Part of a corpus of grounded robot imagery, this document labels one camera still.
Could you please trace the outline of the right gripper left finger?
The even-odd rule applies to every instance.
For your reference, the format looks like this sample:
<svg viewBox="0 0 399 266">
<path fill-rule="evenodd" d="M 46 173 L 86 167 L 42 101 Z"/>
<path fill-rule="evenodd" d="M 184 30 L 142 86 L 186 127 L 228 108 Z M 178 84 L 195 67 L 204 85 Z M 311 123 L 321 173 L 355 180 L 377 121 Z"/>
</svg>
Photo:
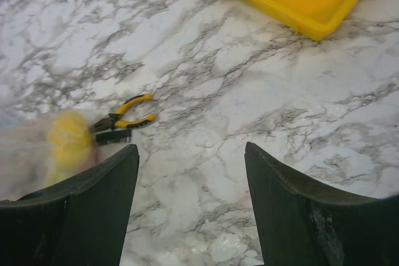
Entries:
<svg viewBox="0 0 399 266">
<path fill-rule="evenodd" d="M 118 265 L 138 177 L 136 145 L 16 201 L 1 201 L 1 265 Z"/>
</svg>

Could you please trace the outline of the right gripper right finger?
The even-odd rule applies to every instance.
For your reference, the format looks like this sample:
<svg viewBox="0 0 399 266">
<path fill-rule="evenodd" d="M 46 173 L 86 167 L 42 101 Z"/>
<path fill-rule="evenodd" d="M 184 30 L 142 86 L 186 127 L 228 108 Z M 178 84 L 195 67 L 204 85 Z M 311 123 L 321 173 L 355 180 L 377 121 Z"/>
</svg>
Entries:
<svg viewBox="0 0 399 266">
<path fill-rule="evenodd" d="M 250 142 L 244 158 L 265 265 L 398 264 L 398 196 L 334 188 Z"/>
</svg>

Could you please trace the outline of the yellow toy mango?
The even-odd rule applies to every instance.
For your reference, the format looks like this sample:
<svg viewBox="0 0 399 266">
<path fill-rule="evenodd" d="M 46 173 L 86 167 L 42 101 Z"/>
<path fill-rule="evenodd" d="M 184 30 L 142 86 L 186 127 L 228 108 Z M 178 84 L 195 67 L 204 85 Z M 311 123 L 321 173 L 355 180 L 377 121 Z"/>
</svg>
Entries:
<svg viewBox="0 0 399 266">
<path fill-rule="evenodd" d="M 61 112 L 55 117 L 47 132 L 47 142 L 51 153 L 48 186 L 91 168 L 97 160 L 88 123 L 75 110 Z"/>
</svg>

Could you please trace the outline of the clear zip top bag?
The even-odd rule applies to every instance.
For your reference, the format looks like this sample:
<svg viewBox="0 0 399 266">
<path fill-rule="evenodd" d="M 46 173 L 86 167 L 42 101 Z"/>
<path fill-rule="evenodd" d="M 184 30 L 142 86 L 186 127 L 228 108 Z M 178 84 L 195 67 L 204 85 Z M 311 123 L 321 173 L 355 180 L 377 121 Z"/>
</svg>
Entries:
<svg viewBox="0 0 399 266">
<path fill-rule="evenodd" d="M 100 119 L 100 114 L 89 110 L 70 110 L 81 113 L 86 119 L 98 158 L 98 147 L 90 127 Z M 13 113 L 1 114 L 2 200 L 14 201 L 49 187 L 46 179 L 51 153 L 47 132 L 55 117 L 64 111 L 67 110 L 49 112 L 26 120 L 17 118 Z"/>
</svg>

